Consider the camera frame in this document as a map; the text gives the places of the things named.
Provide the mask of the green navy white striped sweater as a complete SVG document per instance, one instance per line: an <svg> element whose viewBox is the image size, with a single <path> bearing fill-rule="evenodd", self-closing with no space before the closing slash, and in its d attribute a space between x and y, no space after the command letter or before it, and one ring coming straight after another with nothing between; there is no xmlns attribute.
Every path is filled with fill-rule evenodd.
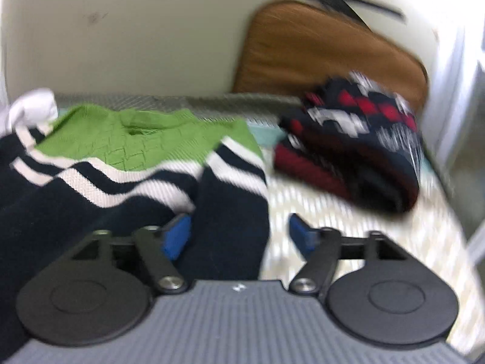
<svg viewBox="0 0 485 364"><path fill-rule="evenodd" d="M192 219L188 281L254 280L270 236L265 164L241 119L93 104L1 139L1 357L28 341L20 289L84 236Z"/></svg>

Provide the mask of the navy red patterned folded sweater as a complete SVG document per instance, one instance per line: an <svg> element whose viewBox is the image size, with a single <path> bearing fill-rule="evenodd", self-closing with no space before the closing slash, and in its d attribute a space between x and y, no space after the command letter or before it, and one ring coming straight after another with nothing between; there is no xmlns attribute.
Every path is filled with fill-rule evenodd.
<svg viewBox="0 0 485 364"><path fill-rule="evenodd" d="M279 127L278 171L364 208L403 214L415 206L422 146L401 95L351 72L307 92Z"/></svg>

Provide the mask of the patterned bed sheet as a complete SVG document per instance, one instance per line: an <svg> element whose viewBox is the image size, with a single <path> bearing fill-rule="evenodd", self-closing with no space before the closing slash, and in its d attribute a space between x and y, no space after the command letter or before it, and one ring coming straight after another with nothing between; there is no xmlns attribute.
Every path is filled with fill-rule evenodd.
<svg viewBox="0 0 485 364"><path fill-rule="evenodd" d="M135 96L59 95L60 113L80 103L95 103L113 110L139 109L173 112L190 109L204 119L243 117L261 146L269 187L271 237L262 269L265 279L284 283L296 275L303 259L288 233L288 218L300 214L309 224L333 227L350 237L364 238L371 230L388 235L449 284L459 298L460 311L450 333L450 344L465 355L484 349L484 296L465 249L460 222L447 201L447 193L429 163L421 167L420 196L409 213L401 216L366 211L336 196L276 173L273 146L282 137L279 115L295 106L295 97L274 95Z"/></svg>

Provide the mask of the white garment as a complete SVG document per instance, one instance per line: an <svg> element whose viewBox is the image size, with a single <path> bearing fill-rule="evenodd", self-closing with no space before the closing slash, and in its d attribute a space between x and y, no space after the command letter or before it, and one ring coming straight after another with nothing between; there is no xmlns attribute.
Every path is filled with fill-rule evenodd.
<svg viewBox="0 0 485 364"><path fill-rule="evenodd" d="M1 107L1 137L18 126L47 123L59 116L53 91L49 88L33 89L16 99L12 105Z"/></svg>

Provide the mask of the brown seat cushion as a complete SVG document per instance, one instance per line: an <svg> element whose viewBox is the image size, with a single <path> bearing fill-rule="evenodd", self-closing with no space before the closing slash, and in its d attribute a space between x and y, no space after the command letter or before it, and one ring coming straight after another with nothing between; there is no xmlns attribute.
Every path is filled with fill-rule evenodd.
<svg viewBox="0 0 485 364"><path fill-rule="evenodd" d="M232 92L301 96L352 71L403 96L415 112L426 103L426 69L411 53L342 14L275 0L249 21Z"/></svg>

